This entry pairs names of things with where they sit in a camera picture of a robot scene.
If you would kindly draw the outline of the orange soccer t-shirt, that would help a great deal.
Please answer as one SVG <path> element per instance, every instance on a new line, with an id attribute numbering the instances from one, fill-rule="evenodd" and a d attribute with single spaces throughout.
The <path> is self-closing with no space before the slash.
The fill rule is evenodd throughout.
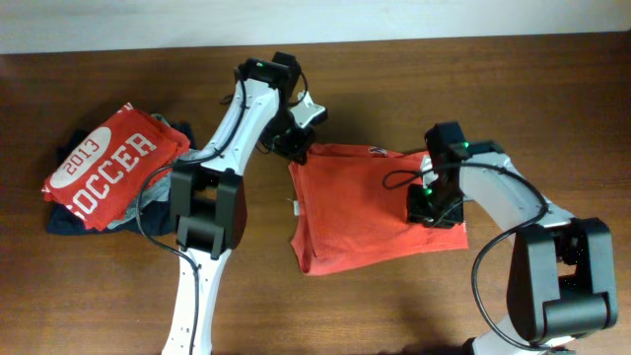
<path id="1" fill-rule="evenodd" d="M 323 276 L 416 253 L 466 249 L 463 224 L 426 228 L 407 221 L 407 191 L 387 190 L 395 170 L 417 171 L 425 152 L 314 144 L 307 162 L 288 166 L 298 225 L 291 246 L 307 276 Z"/>

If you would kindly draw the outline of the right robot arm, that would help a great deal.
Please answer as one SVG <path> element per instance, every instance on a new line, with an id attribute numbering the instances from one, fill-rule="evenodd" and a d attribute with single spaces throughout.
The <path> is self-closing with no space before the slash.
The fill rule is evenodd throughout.
<path id="1" fill-rule="evenodd" d="M 613 327 L 618 319 L 612 237 L 599 218 L 581 219 L 546 198 L 494 141 L 468 142 L 456 122 L 425 135 L 429 157 L 408 188 L 408 220 L 450 229 L 463 203 L 480 205 L 501 229 L 478 253 L 471 289 L 488 332 L 468 339 L 465 354 L 565 354 L 567 343 Z M 507 315 L 489 317 L 478 289 L 486 254 L 511 242 Z"/>

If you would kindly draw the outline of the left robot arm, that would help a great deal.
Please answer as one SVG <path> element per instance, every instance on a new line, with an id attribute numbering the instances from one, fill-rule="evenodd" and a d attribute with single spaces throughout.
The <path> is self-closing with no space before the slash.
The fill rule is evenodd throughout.
<path id="1" fill-rule="evenodd" d="M 234 96 L 217 131 L 171 174 L 171 218 L 179 253 L 174 316 L 166 354 L 209 354 L 223 271 L 239 245 L 247 218 L 245 168 L 262 146 L 303 165 L 327 118 L 309 92 L 294 92 L 306 76 L 298 59 L 277 52 L 237 68 Z"/>

